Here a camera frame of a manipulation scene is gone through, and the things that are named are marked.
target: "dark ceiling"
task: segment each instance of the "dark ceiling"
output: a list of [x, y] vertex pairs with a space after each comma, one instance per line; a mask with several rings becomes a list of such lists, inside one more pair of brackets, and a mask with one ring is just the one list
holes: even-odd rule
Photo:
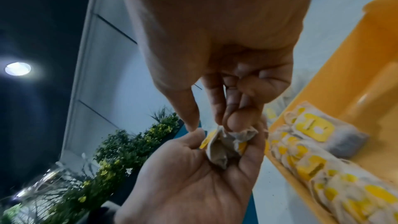
[[[88, 0], [0, 0], [0, 197], [59, 159]], [[4, 64], [32, 73], [12, 77]]]

